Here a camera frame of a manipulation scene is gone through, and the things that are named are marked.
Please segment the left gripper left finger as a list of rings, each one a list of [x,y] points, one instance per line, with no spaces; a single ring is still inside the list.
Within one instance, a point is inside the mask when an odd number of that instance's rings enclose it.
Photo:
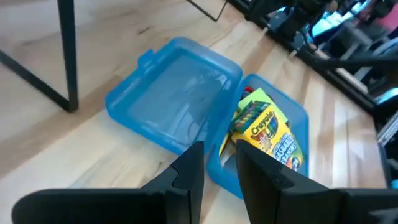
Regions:
[[[193,143],[140,188],[45,189],[19,199],[13,223],[198,223],[204,143]]]

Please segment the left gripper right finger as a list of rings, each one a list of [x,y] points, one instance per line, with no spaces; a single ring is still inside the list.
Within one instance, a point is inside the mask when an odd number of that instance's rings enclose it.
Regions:
[[[397,223],[395,189],[329,189],[244,140],[236,166],[251,223]]]

